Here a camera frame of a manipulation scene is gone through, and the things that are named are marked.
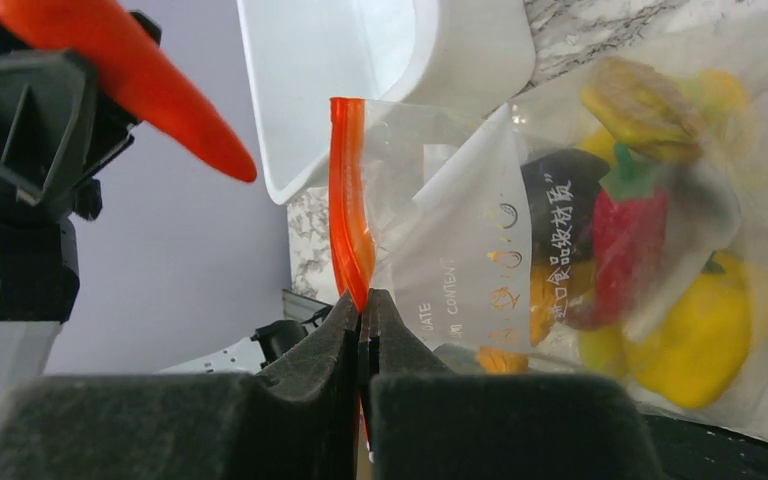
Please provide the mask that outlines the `yellow bell pepper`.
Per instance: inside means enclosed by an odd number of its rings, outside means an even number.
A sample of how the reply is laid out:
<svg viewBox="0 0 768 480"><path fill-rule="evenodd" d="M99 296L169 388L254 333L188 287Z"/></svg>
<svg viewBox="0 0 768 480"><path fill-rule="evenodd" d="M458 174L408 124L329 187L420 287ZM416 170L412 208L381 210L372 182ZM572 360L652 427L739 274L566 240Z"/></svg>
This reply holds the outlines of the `yellow bell pepper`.
<svg viewBox="0 0 768 480"><path fill-rule="evenodd" d="M717 252L661 326L624 350L640 386L695 410L722 397L767 337L768 267Z"/></svg>

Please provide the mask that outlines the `clear zip bag orange zipper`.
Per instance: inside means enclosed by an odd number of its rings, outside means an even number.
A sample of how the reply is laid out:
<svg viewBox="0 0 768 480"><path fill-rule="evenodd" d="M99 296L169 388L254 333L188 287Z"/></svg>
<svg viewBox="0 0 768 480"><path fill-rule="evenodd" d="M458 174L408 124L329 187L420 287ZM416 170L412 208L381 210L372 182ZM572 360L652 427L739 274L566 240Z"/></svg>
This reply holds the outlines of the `clear zip bag orange zipper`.
<svg viewBox="0 0 768 480"><path fill-rule="evenodd" d="M724 427L768 405L768 11L589 61L486 117L335 97L337 287L438 354L593 372Z"/></svg>

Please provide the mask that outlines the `small orange food piece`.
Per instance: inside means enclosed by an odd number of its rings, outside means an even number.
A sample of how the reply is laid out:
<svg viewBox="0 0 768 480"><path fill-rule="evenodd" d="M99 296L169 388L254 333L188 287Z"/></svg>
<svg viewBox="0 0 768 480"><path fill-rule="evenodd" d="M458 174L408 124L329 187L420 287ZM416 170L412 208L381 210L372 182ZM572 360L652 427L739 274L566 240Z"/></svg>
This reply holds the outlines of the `small orange food piece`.
<svg viewBox="0 0 768 480"><path fill-rule="evenodd" d="M594 261L575 264L570 278L563 282L567 288L566 309L555 307L555 285L547 278L553 271L548 266L533 266L530 281L530 345L537 347L559 321L587 320L594 300L596 265ZM525 373L529 359L525 354L498 348L480 347L476 354L478 364L489 374Z"/></svg>

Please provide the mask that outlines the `beige mushroom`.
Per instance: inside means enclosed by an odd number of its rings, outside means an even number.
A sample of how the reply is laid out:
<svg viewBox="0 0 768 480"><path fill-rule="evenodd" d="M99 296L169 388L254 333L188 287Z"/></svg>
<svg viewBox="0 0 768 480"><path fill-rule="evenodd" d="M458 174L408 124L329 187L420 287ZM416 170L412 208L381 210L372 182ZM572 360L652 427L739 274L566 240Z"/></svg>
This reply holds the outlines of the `beige mushroom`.
<svg viewBox="0 0 768 480"><path fill-rule="evenodd" d="M747 151L755 121L745 90L724 71L676 78L621 57L592 68L580 100L613 146L623 143L655 164L669 198L660 266L621 321L630 339L641 340L736 236L741 208L727 170Z"/></svg>

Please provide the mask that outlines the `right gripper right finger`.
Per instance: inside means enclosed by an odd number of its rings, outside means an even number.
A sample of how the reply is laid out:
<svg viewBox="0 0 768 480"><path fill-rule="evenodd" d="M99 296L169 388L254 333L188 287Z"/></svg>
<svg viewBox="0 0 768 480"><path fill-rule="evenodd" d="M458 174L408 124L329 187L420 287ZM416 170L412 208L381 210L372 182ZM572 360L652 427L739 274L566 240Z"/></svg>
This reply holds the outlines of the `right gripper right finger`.
<svg viewBox="0 0 768 480"><path fill-rule="evenodd" d="M369 429L378 479L659 479L646 425L592 374L451 372L405 326L391 295L363 312L378 343Z"/></svg>

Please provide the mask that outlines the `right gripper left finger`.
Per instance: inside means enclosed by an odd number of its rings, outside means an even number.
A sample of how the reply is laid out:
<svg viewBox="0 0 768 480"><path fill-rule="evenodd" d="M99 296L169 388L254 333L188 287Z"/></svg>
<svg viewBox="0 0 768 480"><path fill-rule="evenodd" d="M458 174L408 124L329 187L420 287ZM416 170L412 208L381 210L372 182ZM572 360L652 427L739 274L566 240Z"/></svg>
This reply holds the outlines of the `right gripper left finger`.
<svg viewBox="0 0 768 480"><path fill-rule="evenodd" d="M0 479L351 479L358 312L257 374L43 377L0 405Z"/></svg>

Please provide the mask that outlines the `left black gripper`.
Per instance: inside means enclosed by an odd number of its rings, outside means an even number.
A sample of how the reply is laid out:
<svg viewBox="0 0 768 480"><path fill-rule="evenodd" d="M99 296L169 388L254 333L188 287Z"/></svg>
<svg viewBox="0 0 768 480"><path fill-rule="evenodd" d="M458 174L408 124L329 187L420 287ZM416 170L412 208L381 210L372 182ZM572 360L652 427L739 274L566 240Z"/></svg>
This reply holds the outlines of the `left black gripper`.
<svg viewBox="0 0 768 480"><path fill-rule="evenodd" d="M75 52L0 55L0 225L98 218L100 182L83 175L91 134L98 173L133 143L141 120L97 90L94 68Z"/></svg>

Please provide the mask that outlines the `red chili pepper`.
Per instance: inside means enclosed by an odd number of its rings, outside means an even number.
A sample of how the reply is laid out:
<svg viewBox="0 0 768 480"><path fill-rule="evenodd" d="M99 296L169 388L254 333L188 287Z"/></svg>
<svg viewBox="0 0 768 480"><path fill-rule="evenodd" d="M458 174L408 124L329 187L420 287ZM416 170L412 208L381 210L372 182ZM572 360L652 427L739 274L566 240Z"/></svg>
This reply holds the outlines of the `red chili pepper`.
<svg viewBox="0 0 768 480"><path fill-rule="evenodd" d="M669 198L658 168L623 143L613 146L613 155L613 167L600 179L591 221L592 298L567 319L576 330L621 322L643 300L663 253Z"/></svg>

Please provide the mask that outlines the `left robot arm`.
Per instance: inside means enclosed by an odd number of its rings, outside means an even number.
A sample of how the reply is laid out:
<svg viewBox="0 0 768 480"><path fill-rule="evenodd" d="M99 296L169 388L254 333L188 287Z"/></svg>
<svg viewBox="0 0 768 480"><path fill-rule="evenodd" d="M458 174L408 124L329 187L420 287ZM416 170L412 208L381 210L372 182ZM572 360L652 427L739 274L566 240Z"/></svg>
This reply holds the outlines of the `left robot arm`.
<svg viewBox="0 0 768 480"><path fill-rule="evenodd" d="M0 25L0 401L47 365L80 288L71 216L99 216L97 174L136 125L87 60Z"/></svg>

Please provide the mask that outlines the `orange carrot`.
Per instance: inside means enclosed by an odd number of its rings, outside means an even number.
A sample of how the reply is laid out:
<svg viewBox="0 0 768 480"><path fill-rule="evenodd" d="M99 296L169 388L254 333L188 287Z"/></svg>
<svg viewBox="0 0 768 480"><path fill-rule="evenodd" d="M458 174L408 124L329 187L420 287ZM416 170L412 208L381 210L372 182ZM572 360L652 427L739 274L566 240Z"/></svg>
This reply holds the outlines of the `orange carrot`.
<svg viewBox="0 0 768 480"><path fill-rule="evenodd" d="M31 47L76 51L128 113L218 172L244 183L256 180L251 154L214 104L118 2L0 0L0 25Z"/></svg>

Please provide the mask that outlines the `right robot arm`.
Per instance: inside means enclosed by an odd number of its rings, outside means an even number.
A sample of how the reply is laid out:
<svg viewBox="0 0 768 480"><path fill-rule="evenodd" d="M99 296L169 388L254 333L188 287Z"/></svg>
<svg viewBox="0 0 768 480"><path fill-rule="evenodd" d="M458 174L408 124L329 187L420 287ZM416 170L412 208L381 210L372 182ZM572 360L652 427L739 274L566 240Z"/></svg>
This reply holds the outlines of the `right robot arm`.
<svg viewBox="0 0 768 480"><path fill-rule="evenodd" d="M630 398L592 375L453 373L389 294L307 331L141 376L53 376L0 405L0 479L661 479Z"/></svg>

